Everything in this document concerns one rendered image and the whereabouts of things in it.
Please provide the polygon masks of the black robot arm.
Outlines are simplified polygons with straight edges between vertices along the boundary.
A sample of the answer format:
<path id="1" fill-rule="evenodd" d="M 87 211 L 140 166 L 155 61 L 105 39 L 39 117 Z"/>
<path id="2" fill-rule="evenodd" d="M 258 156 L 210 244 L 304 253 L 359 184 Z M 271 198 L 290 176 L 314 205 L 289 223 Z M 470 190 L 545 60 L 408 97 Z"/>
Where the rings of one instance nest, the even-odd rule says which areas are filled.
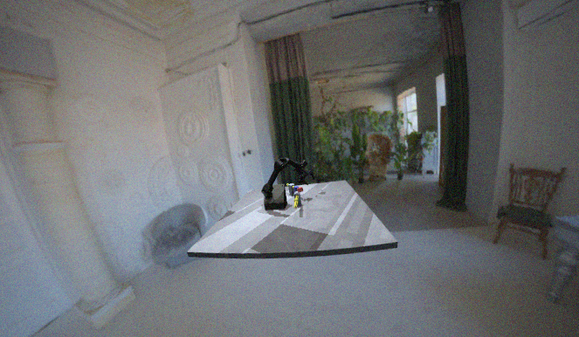
<path id="1" fill-rule="evenodd" d="M 286 162 L 286 164 L 284 164 L 283 162 Z M 304 160 L 303 162 L 299 163 L 299 162 L 294 162 L 290 159 L 286 158 L 282 158 L 282 159 L 278 159 L 275 163 L 274 163 L 274 171 L 272 172 L 272 175 L 268 181 L 267 184 L 264 185 L 263 189 L 261 190 L 261 192 L 264 194 L 265 199 L 272 199 L 272 190 L 273 190 L 273 183 L 276 179 L 276 177 L 278 176 L 279 172 L 285 168 L 287 166 L 287 164 L 290 164 L 292 166 L 294 166 L 293 171 L 296 170 L 298 173 L 302 170 L 302 168 L 304 168 L 307 165 L 307 162 Z M 305 178 L 306 173 L 301 172 L 302 174 L 300 174 L 300 179 L 303 180 Z"/>

